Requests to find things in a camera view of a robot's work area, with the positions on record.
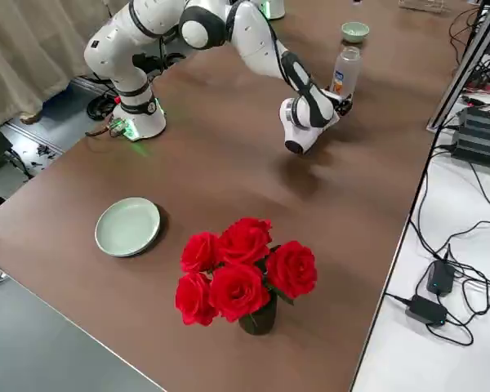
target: beige curtain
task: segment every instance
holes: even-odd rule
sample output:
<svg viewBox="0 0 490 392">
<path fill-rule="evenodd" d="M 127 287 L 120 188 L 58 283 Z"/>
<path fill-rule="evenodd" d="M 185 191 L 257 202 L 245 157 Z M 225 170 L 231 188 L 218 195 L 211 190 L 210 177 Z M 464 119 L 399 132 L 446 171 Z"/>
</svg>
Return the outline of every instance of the beige curtain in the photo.
<svg viewBox="0 0 490 392">
<path fill-rule="evenodd" d="M 90 36 L 127 0 L 0 0 L 0 124 L 89 73 Z"/>
</svg>

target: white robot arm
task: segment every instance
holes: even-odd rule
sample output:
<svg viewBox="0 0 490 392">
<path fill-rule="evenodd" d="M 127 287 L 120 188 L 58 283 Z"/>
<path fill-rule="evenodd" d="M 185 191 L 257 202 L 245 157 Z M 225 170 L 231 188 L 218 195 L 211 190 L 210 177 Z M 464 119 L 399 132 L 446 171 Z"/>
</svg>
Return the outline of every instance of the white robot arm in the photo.
<svg viewBox="0 0 490 392">
<path fill-rule="evenodd" d="M 131 140 L 155 136 L 165 117 L 143 71 L 132 65 L 139 45 L 152 42 L 179 24 L 183 39 L 204 50 L 231 42 L 255 73 L 281 78 L 298 94 L 279 111 L 285 145 L 297 154 L 348 113 L 350 99 L 320 89 L 299 59 L 277 38 L 258 5 L 262 0 L 131 0 L 91 39 L 85 59 L 98 74 L 111 78 L 121 98 L 114 117 L 125 121 Z"/>
</svg>

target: rose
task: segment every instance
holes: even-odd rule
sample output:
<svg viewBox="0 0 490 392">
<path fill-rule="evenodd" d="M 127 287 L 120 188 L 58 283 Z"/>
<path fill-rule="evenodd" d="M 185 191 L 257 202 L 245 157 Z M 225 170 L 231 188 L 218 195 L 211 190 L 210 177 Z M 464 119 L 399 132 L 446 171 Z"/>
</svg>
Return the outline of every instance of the rose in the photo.
<svg viewBox="0 0 490 392">
<path fill-rule="evenodd" d="M 282 245 L 266 262 L 267 280 L 289 298 L 296 298 L 314 289 L 318 271 L 312 251 L 297 241 Z"/>
<path fill-rule="evenodd" d="M 176 308 L 181 311 L 185 325 L 209 325 L 218 311 L 209 303 L 210 280 L 204 274 L 187 274 L 178 280 Z"/>
<path fill-rule="evenodd" d="M 259 268 L 251 265 L 225 265 L 213 273 L 209 302 L 231 323 L 256 312 L 269 302 Z"/>
<path fill-rule="evenodd" d="M 267 244 L 272 241 L 269 235 L 269 220 L 242 218 L 231 225 L 218 241 L 222 261 L 228 264 L 249 264 L 269 254 Z"/>
<path fill-rule="evenodd" d="M 181 255 L 181 268 L 185 272 L 203 272 L 216 265 L 217 236 L 212 233 L 193 235 Z"/>
</svg>

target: flower vase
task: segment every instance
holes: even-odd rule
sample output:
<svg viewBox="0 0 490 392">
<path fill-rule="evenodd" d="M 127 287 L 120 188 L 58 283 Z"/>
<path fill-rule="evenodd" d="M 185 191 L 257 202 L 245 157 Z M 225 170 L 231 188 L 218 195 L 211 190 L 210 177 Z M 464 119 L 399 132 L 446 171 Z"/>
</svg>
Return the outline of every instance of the flower vase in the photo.
<svg viewBox="0 0 490 392">
<path fill-rule="evenodd" d="M 251 335 L 266 335 L 274 327 L 278 296 L 269 292 L 270 300 L 256 312 L 247 314 L 238 320 L 239 326 Z"/>
</svg>

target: green bowl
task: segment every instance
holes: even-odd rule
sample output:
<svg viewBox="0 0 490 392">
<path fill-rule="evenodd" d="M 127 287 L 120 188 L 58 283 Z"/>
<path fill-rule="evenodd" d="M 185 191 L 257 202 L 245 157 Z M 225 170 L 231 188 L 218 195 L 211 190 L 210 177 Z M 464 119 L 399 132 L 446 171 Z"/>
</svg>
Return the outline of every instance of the green bowl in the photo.
<svg viewBox="0 0 490 392">
<path fill-rule="evenodd" d="M 343 39 L 350 43 L 360 43 L 368 36 L 370 29 L 361 22 L 347 22 L 341 26 Z"/>
</svg>

